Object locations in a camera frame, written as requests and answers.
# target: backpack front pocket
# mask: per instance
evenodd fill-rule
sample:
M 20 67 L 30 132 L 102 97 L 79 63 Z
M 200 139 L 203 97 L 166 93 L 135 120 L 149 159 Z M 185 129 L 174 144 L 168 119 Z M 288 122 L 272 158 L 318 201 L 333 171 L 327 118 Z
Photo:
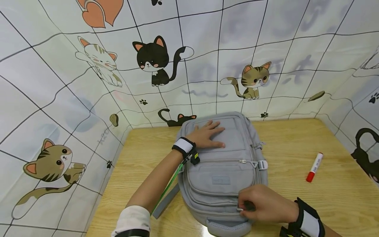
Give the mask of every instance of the backpack front pocket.
M 208 196 L 238 196 L 254 183 L 254 162 L 243 159 L 206 160 L 187 169 L 188 183 L 195 193 Z

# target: white sleeve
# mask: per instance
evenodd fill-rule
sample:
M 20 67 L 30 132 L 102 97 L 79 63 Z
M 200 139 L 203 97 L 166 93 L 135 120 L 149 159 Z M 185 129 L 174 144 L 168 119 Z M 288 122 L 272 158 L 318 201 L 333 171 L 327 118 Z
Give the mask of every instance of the white sleeve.
M 141 206 L 130 206 L 125 208 L 117 221 L 116 229 L 112 237 L 131 229 L 143 229 L 150 232 L 150 213 Z

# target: green cord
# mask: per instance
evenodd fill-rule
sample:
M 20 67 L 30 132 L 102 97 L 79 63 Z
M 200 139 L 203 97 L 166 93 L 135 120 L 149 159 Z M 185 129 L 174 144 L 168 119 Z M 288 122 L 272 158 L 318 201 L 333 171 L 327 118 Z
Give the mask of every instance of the green cord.
M 183 167 L 183 164 L 180 164 L 179 167 L 178 167 L 178 169 L 176 170 L 174 176 L 172 177 L 171 181 L 168 183 L 166 189 L 163 191 L 161 197 L 159 198 L 158 203 L 155 205 L 152 214 L 154 213 L 154 211 L 155 211 L 155 209 L 157 208 L 158 204 L 161 202 L 161 200 L 162 200 L 163 196 L 166 194 L 167 190 L 170 188 L 172 182 L 174 181 L 174 179 L 176 178 L 176 176 L 178 175 L 178 173 L 179 173 L 179 171 L 182 169 L 182 167 Z

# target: wooden table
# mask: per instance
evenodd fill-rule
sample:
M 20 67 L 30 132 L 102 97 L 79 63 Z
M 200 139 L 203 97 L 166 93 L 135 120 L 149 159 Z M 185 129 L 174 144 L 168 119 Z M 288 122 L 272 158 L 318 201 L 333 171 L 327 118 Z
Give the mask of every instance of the wooden table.
M 266 143 L 269 186 L 288 199 L 301 197 L 322 221 L 344 237 L 379 236 L 379 189 L 329 129 L 317 119 L 253 122 Z M 105 189 L 87 237 L 109 237 L 139 185 L 171 150 L 179 127 L 135 129 Z M 324 158 L 312 183 L 305 178 L 316 154 Z M 162 216 L 151 220 L 151 237 L 209 237 L 178 194 Z M 257 223 L 247 236 L 277 237 L 279 224 Z

